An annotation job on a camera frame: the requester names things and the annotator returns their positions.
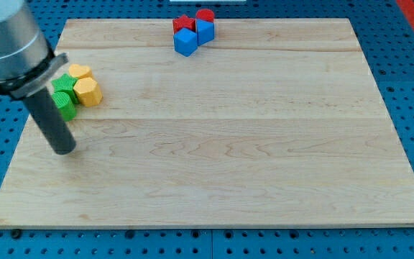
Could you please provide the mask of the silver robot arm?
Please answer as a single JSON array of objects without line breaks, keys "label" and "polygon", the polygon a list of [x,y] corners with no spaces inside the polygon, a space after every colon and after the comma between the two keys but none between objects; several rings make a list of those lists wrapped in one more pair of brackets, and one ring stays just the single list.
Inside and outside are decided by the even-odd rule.
[{"label": "silver robot arm", "polygon": [[0,0],[0,96],[22,101],[58,155],[75,149],[75,139],[45,84],[66,63],[55,54],[25,0]]}]

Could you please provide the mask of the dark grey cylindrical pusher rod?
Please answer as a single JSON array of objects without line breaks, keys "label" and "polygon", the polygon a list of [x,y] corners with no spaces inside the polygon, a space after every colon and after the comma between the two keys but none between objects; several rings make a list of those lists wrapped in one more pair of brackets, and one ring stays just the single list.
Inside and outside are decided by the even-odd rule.
[{"label": "dark grey cylindrical pusher rod", "polygon": [[66,155],[75,149],[76,141],[46,88],[22,102],[56,154]]}]

